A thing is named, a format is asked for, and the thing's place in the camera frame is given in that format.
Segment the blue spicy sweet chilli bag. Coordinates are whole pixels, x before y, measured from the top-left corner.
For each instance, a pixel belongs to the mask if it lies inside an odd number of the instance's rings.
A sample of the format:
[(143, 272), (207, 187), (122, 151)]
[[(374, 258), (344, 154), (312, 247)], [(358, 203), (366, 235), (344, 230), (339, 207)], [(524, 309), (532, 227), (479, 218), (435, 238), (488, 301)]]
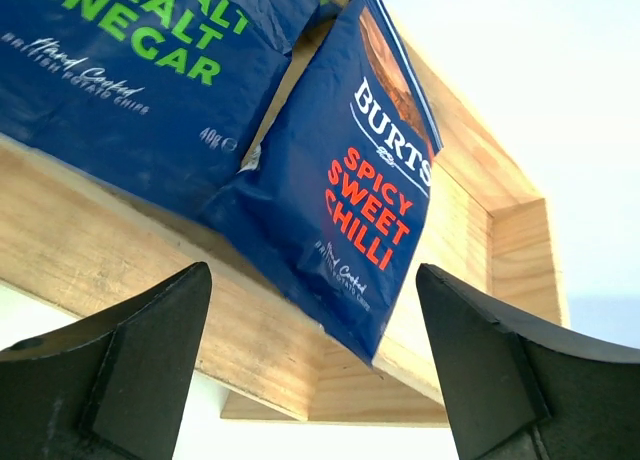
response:
[(368, 363), (424, 229), (441, 149), (383, 0), (349, 0), (253, 159), (205, 217), (287, 300)]

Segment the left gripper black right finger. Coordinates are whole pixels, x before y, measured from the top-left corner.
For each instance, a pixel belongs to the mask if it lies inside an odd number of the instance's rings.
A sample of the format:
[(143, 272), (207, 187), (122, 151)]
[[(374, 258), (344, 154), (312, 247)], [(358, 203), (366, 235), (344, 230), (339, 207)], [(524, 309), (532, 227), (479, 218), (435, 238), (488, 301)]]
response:
[(423, 264), (416, 287), (462, 459), (636, 459), (639, 352)]

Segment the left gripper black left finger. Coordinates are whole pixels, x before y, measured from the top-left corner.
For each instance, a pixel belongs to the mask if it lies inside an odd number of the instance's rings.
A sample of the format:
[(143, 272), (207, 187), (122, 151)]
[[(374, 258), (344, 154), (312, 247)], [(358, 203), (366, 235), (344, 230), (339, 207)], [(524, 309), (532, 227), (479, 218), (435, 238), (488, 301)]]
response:
[(211, 292), (196, 262), (2, 350), (2, 458), (172, 458)]

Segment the blue sea salt vinegar bag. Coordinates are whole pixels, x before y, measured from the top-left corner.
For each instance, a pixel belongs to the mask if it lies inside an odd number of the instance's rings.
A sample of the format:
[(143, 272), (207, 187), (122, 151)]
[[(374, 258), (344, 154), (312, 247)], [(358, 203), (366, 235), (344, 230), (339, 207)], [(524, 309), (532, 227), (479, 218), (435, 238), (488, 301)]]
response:
[(1, 131), (189, 219), (333, 0), (1, 0)]

